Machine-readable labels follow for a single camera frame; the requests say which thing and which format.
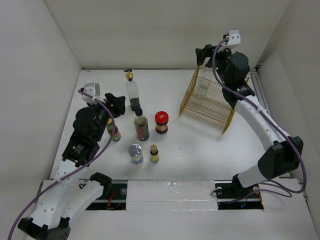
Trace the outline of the oil bottle with dark liquid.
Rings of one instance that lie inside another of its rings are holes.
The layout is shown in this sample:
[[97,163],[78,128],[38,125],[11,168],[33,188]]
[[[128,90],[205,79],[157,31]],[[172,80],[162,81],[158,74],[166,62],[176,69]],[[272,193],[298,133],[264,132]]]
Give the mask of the oil bottle with dark liquid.
[[139,92],[138,92],[138,85],[134,81],[134,74],[132,69],[124,70],[125,77],[127,79],[126,83],[126,90],[130,102],[130,108],[133,112],[136,111],[136,109],[140,109],[140,99],[139,99]]

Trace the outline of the clear oil bottle gold spout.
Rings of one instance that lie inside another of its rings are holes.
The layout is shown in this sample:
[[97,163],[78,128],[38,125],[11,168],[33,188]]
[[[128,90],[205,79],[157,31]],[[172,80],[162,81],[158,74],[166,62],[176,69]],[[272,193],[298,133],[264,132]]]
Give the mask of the clear oil bottle gold spout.
[[199,73],[197,80],[198,80],[198,87],[197,87],[198,93],[203,96],[206,96],[208,92],[209,84],[210,84],[210,82],[207,80],[207,72],[203,70],[201,73]]

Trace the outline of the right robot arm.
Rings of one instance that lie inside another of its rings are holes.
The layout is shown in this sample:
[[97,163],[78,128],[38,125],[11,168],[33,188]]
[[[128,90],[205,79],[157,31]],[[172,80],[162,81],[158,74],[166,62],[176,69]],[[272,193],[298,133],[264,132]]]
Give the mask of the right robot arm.
[[[280,188],[287,192],[289,198],[293,194],[303,193],[307,186],[307,173],[302,160],[304,143],[300,137],[292,137],[282,130],[261,106],[255,92],[246,82],[250,71],[247,56],[211,44],[196,48],[195,54],[198,66],[209,58],[205,66],[212,69],[222,87],[224,99],[246,120],[265,150],[257,164],[234,175],[231,185],[223,192],[232,194],[236,202],[254,194],[253,187],[257,184]],[[303,177],[299,190],[289,189],[274,181],[276,177],[297,168],[301,168]]]

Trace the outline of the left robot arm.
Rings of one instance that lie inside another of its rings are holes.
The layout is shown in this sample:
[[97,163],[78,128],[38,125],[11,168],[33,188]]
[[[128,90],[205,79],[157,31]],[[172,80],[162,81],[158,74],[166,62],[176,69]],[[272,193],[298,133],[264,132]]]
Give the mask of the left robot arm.
[[54,183],[45,188],[35,200],[42,198],[36,210],[29,217],[19,220],[18,229],[35,240],[66,240],[71,223],[97,198],[111,194],[112,179],[96,172],[82,190],[78,181],[90,164],[101,156],[100,148],[108,120],[125,114],[125,96],[105,94],[100,100],[92,93],[79,91],[87,103],[75,115],[73,133],[62,154],[62,161],[56,172]]

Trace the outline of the red lid sauce jar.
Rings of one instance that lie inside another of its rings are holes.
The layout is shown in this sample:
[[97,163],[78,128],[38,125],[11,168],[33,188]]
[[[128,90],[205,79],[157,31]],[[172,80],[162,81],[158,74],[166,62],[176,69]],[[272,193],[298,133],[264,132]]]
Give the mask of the red lid sauce jar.
[[169,122],[169,115],[165,111],[158,111],[155,114],[155,130],[158,134],[165,134],[169,127],[168,127],[168,122]]

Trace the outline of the silver lid blue can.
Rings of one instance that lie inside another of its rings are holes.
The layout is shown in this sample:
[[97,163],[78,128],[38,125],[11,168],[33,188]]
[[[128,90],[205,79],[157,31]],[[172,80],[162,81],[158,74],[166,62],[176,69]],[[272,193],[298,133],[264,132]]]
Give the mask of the silver lid blue can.
[[139,144],[132,144],[128,148],[128,154],[133,164],[139,165],[144,161],[142,148]]

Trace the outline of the black cap vinegar bottle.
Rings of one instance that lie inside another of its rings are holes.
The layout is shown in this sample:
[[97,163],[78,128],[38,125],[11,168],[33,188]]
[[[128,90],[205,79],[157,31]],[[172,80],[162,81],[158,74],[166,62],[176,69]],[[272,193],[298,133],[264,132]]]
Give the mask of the black cap vinegar bottle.
[[143,114],[143,110],[141,108],[137,108],[135,110],[135,118],[134,118],[134,127],[136,131],[137,138],[140,141],[148,140],[149,134],[149,127],[148,127],[148,119]]

